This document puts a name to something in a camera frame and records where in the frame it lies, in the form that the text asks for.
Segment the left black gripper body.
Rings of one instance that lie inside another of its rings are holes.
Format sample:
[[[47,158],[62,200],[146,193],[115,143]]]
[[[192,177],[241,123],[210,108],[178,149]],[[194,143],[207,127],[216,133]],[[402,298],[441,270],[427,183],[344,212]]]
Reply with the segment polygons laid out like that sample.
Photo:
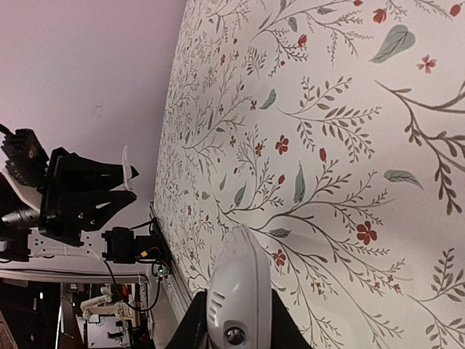
[[[39,233],[65,245],[81,247],[84,245],[81,241],[81,230],[59,213],[59,199],[62,193],[60,162],[69,155],[64,148],[56,148],[51,153],[41,192]]]

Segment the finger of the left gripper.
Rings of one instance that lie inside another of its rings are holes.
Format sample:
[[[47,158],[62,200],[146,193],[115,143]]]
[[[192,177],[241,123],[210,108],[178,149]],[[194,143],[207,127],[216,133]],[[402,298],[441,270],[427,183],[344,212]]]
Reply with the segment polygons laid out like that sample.
[[[139,175],[133,167],[132,179]],[[122,164],[106,164],[71,153],[60,159],[61,183],[71,191],[109,191],[123,185]]]
[[[92,232],[136,200],[137,195],[126,190],[67,192],[58,198],[57,213],[67,224]]]

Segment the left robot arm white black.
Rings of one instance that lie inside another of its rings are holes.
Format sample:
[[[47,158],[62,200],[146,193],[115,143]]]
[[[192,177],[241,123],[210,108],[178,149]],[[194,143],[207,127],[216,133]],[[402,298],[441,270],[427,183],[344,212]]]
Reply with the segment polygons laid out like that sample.
[[[83,232],[103,228],[136,201],[132,180],[139,172],[122,155],[121,164],[105,164],[52,151],[45,173],[34,186],[22,185],[1,171],[1,258],[27,262],[33,229],[62,244],[81,247]]]

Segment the white remote control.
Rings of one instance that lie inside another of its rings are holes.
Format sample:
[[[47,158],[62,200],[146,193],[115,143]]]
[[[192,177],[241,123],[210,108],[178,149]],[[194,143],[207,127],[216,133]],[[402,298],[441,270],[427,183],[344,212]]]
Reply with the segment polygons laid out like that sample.
[[[267,254],[248,226],[222,239],[209,282],[206,321],[213,348],[269,348],[272,291]]]

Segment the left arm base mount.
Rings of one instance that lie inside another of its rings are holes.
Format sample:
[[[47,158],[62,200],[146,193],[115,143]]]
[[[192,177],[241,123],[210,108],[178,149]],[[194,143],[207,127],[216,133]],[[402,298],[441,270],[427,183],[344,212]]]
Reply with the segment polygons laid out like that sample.
[[[102,258],[115,264],[155,265],[154,275],[171,274],[172,256],[156,217],[133,228],[114,227],[101,233],[105,242]]]

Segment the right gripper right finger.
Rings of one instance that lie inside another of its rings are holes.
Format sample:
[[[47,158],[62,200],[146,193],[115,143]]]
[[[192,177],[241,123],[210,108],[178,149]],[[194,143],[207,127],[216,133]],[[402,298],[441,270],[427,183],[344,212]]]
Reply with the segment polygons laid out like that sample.
[[[312,349],[278,293],[272,290],[271,349]]]

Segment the white remote battery cover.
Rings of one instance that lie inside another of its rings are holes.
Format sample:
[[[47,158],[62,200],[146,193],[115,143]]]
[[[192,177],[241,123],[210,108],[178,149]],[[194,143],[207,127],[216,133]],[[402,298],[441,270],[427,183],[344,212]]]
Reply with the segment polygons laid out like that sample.
[[[125,145],[122,152],[122,167],[123,167],[123,186],[127,191],[133,191],[132,185],[132,168],[128,160],[128,146]]]

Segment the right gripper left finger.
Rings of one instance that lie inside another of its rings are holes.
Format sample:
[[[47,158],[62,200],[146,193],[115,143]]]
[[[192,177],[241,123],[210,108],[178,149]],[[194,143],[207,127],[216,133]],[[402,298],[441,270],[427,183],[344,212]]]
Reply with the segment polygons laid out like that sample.
[[[194,296],[166,349],[209,348],[206,301],[206,291]]]

